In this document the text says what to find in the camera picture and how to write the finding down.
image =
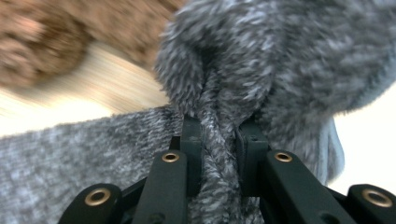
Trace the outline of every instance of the fuzzy gray fabric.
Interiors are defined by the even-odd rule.
[[[396,78],[391,0],[192,0],[164,34],[156,70],[172,105],[0,141],[0,223],[54,223],[82,189],[125,188],[180,134],[206,136],[191,223],[262,223],[240,197],[233,131],[255,116],[273,149],[322,182],[344,165],[332,116],[371,103]]]

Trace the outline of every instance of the brown plush toy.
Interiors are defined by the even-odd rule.
[[[161,33],[185,0],[0,0],[0,86],[76,67],[90,40],[151,69]]]

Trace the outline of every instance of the wooden surface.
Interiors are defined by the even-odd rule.
[[[167,104],[161,86],[118,51],[91,45],[68,75],[30,89],[0,90],[0,136]],[[331,187],[370,183],[396,194],[396,86],[373,104],[336,117],[346,169]]]

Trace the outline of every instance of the gray towel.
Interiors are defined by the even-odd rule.
[[[371,103],[395,80],[396,2],[192,0],[167,28],[156,70],[171,105],[0,141],[0,223],[54,223],[89,185],[144,177],[180,134],[206,136],[191,223],[262,223],[242,198],[235,127],[255,116],[273,149],[297,154],[323,183],[343,169],[332,117]]]

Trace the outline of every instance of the gray fabric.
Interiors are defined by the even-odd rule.
[[[172,106],[0,141],[0,223],[54,223],[80,190],[143,177],[183,114],[206,136],[192,223],[262,223],[239,195],[233,130],[255,116],[273,149],[322,182],[344,154],[332,116],[371,103],[396,78],[396,2],[195,0],[164,34],[156,70]]]

